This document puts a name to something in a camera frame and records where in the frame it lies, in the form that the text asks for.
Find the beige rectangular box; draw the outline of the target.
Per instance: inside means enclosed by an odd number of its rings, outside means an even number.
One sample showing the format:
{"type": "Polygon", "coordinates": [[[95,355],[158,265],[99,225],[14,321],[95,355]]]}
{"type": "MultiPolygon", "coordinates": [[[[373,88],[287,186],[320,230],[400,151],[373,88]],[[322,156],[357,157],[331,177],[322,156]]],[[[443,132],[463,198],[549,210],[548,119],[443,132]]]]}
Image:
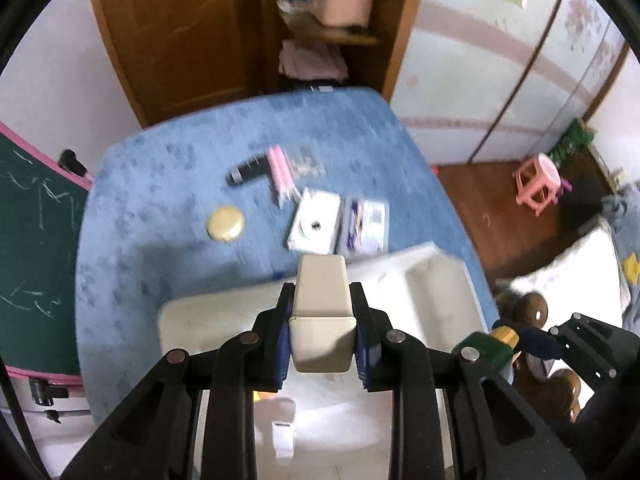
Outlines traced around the beige rectangular box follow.
{"type": "Polygon", "coordinates": [[[356,326],[345,259],[338,255],[300,258],[288,320],[296,370],[321,374],[348,372],[356,326]]]}

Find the pink plastic stool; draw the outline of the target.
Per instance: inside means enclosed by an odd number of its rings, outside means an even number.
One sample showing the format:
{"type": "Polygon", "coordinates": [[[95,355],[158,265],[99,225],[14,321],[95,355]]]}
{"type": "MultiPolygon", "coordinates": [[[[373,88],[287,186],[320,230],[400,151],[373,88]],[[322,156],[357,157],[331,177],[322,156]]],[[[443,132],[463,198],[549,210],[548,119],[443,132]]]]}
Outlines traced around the pink plastic stool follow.
{"type": "Polygon", "coordinates": [[[560,176],[552,159],[539,153],[526,159],[512,174],[516,185],[515,201],[529,207],[537,217],[551,204],[556,204],[564,192],[573,187],[560,176]]]}

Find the white plastic tray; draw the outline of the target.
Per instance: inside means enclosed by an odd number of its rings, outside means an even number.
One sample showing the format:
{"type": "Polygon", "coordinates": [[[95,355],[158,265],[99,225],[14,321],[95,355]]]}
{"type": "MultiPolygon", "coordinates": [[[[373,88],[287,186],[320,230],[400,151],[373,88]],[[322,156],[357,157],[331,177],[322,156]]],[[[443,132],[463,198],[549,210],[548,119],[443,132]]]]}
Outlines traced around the white plastic tray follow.
{"type": "MultiPolygon", "coordinates": [[[[468,269],[432,243],[354,263],[348,277],[393,328],[427,347],[450,351],[486,322],[468,269]]],[[[271,282],[164,304],[160,348],[201,353],[249,330],[274,307],[271,282]]],[[[356,370],[345,374],[288,372],[282,390],[254,404],[258,476],[262,479],[385,479],[390,462],[393,396],[368,393],[356,370]]]]}

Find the clear box blue label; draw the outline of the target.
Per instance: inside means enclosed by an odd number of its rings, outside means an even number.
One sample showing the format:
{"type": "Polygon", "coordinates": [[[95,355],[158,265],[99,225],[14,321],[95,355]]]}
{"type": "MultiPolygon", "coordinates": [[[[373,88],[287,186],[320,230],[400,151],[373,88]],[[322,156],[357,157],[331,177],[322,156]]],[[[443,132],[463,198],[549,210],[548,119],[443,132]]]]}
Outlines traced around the clear box blue label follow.
{"type": "Polygon", "coordinates": [[[390,207],[384,200],[346,196],[335,251],[347,261],[377,257],[388,251],[390,207]]]}

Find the round gold tin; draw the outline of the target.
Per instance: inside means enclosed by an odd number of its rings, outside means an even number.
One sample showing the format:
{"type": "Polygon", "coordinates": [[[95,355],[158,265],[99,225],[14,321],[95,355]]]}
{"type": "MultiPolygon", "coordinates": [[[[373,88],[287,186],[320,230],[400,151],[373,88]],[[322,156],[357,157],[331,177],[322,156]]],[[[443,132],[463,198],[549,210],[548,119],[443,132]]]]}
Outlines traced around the round gold tin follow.
{"type": "Polygon", "coordinates": [[[206,222],[206,232],[216,242],[232,242],[243,232],[245,218],[238,207],[224,205],[213,211],[206,222]]]}

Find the blue fluffy table cloth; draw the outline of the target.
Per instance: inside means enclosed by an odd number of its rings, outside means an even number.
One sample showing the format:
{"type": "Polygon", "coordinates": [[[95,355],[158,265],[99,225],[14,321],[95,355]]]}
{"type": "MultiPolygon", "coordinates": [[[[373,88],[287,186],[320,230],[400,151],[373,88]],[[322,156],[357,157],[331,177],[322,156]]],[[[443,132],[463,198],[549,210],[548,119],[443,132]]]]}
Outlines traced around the blue fluffy table cloth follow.
{"type": "Polygon", "coordinates": [[[232,188],[228,171],[270,146],[307,145],[326,173],[310,188],[384,200],[393,252],[432,242],[462,259],[484,318],[498,316],[480,259],[444,188],[387,102],[366,88],[260,96],[168,120],[112,145],[88,195],[76,266],[81,376],[102,422],[160,358],[166,302],[292,275],[295,207],[267,179],[232,188]],[[238,207],[242,234],[206,222],[238,207]]]}

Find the clear plastic box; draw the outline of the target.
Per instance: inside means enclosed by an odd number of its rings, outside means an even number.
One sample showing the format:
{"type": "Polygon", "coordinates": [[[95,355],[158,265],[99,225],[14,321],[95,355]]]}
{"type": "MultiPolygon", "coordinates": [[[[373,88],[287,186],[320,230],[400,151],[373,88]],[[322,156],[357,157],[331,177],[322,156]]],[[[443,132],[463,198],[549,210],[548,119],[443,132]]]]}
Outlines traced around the clear plastic box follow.
{"type": "Polygon", "coordinates": [[[321,177],[326,173],[313,148],[299,145],[287,148],[284,152],[294,179],[321,177]]]}

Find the folded pink cloth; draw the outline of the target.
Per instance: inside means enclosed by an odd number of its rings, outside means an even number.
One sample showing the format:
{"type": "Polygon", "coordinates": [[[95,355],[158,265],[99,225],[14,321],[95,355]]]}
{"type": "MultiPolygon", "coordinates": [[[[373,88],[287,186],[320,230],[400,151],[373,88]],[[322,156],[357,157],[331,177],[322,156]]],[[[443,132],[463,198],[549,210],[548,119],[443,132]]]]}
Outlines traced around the folded pink cloth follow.
{"type": "Polygon", "coordinates": [[[318,41],[285,39],[279,53],[279,72],[300,81],[348,78],[348,68],[340,49],[318,41]]]}

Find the brown wooden door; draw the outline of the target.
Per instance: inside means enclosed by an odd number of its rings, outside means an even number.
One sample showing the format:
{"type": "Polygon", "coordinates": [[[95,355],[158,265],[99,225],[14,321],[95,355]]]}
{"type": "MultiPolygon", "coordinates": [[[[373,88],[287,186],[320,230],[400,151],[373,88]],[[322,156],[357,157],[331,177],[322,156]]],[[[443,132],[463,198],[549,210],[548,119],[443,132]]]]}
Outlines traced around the brown wooden door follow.
{"type": "Polygon", "coordinates": [[[276,0],[91,0],[140,125],[276,92],[276,0]]]}

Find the green chalkboard pink frame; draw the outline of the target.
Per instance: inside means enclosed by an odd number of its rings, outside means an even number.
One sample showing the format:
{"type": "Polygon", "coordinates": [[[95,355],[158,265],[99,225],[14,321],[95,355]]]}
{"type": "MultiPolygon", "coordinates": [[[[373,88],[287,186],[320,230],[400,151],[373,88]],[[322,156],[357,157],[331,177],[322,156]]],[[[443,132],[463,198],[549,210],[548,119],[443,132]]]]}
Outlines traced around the green chalkboard pink frame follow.
{"type": "Polygon", "coordinates": [[[90,183],[1,127],[1,356],[78,382],[75,271],[90,183]]]}

